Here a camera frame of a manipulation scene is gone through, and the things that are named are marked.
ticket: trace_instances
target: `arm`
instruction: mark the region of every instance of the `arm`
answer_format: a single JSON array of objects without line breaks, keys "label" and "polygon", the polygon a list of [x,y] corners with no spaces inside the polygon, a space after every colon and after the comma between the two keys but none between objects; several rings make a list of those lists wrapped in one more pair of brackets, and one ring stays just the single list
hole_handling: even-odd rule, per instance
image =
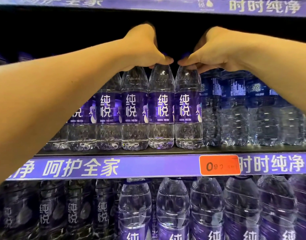
[{"label": "arm", "polygon": [[44,59],[0,66],[0,183],[31,159],[111,77],[134,66],[170,64],[154,28]]},{"label": "arm", "polygon": [[214,27],[179,64],[250,71],[306,114],[306,43]]}]

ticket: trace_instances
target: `price tag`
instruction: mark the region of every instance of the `price tag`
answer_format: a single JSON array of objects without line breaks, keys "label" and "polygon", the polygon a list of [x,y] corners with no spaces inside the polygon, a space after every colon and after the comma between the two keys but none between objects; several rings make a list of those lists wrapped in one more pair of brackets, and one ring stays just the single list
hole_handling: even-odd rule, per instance
[{"label": "price tag", "polygon": [[200,171],[203,176],[240,175],[240,161],[237,155],[202,155]]}]

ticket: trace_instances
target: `hand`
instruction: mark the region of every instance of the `hand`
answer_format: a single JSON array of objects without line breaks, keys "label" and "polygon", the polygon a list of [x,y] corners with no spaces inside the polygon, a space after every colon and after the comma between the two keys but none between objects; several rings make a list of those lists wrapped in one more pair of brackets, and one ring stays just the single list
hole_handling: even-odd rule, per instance
[{"label": "hand", "polygon": [[251,34],[213,27],[206,31],[194,48],[194,53],[178,61],[179,65],[196,69],[199,73],[223,68],[227,71],[243,70],[239,54],[250,44]]},{"label": "hand", "polygon": [[132,28],[123,38],[128,52],[131,54],[129,71],[135,66],[153,67],[155,64],[168,65],[173,63],[171,57],[163,55],[157,49],[156,33],[153,25],[141,24]]}]

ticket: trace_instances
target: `upper shelf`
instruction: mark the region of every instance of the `upper shelf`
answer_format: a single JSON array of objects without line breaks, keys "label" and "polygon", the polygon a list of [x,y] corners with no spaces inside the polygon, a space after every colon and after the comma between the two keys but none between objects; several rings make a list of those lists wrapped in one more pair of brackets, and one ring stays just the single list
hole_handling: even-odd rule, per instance
[{"label": "upper shelf", "polygon": [[0,0],[0,5],[306,17],[306,0]]},{"label": "upper shelf", "polygon": [[[197,150],[173,147],[137,152],[122,149],[41,151],[7,180],[202,176],[205,175],[205,166],[200,165],[202,155],[237,155],[241,175],[306,173],[306,145],[222,146]],[[212,172],[209,175],[217,174],[215,165]]]}]

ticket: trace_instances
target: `forearm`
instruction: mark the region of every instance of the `forearm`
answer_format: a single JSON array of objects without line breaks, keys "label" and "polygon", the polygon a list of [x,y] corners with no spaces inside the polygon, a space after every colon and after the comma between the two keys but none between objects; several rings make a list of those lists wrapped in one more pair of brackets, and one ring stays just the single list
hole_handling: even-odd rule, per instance
[{"label": "forearm", "polygon": [[42,148],[114,74],[129,66],[123,40],[0,67],[0,179]]},{"label": "forearm", "polygon": [[306,43],[257,34],[246,36],[245,48],[236,54],[242,69],[306,113]]}]

